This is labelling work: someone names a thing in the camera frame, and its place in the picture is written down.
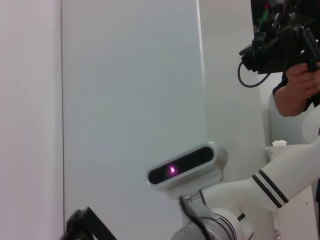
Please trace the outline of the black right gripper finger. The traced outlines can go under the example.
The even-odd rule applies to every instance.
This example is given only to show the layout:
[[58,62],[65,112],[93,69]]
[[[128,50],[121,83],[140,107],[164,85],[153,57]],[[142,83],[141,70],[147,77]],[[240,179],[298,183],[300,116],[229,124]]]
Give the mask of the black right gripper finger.
[[67,220],[60,240],[116,240],[106,225],[87,207],[76,210]]

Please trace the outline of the operator hand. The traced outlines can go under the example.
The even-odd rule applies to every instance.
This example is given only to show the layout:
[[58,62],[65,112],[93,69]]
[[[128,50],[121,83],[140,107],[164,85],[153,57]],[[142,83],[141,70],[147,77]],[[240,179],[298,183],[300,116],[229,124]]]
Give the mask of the operator hand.
[[309,71],[306,63],[299,63],[286,71],[287,89],[301,99],[309,99],[320,92],[320,70]]

